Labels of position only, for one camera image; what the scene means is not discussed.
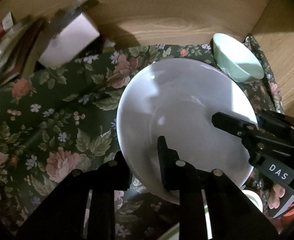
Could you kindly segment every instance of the mint green bowl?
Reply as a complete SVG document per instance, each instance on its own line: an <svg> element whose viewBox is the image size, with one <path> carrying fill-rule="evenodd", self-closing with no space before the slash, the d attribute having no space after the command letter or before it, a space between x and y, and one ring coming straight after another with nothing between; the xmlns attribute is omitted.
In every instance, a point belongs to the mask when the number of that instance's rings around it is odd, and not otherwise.
<svg viewBox="0 0 294 240"><path fill-rule="evenodd" d="M245 45L223 33L213 36L214 59L218 67L234 81L247 83L264 77L258 59Z"/></svg>

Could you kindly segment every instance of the wood grain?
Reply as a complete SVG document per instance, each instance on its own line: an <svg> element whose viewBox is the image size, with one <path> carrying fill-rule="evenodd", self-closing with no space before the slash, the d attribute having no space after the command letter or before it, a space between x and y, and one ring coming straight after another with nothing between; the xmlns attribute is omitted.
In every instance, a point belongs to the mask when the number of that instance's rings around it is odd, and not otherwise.
<svg viewBox="0 0 294 240"><path fill-rule="evenodd" d="M199 44L223 32L242 40L252 30L268 0L98 0L89 11L102 33L121 47L138 44ZM1 0L0 20L11 11L52 15L77 0Z"/></svg>
<svg viewBox="0 0 294 240"><path fill-rule="evenodd" d="M270 0L253 34L275 74L285 114L294 117L294 1Z"/></svg>

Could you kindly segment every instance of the metal rivet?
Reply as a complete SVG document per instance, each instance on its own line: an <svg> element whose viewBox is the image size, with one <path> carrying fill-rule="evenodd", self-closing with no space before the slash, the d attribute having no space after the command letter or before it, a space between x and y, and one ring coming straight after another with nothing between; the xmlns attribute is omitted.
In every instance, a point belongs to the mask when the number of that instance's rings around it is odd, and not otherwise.
<svg viewBox="0 0 294 240"><path fill-rule="evenodd" d="M178 160L176 161L176 165L179 166L179 167L183 167L186 165L186 162L182 161L182 160Z"/></svg>
<svg viewBox="0 0 294 240"><path fill-rule="evenodd" d="M223 172L220 169L215 169L213 170L213 174L220 177L223 174Z"/></svg>
<svg viewBox="0 0 294 240"><path fill-rule="evenodd" d="M108 162L109 167L115 167L116 165L117 165L117 161L115 161L115 160L111 160Z"/></svg>
<svg viewBox="0 0 294 240"><path fill-rule="evenodd" d="M263 143L257 143L257 146L261 150L263 150L265 148L265 145Z"/></svg>
<svg viewBox="0 0 294 240"><path fill-rule="evenodd" d="M82 170L80 169L75 169L71 171L71 175L74 177L79 176L81 173L82 173Z"/></svg>

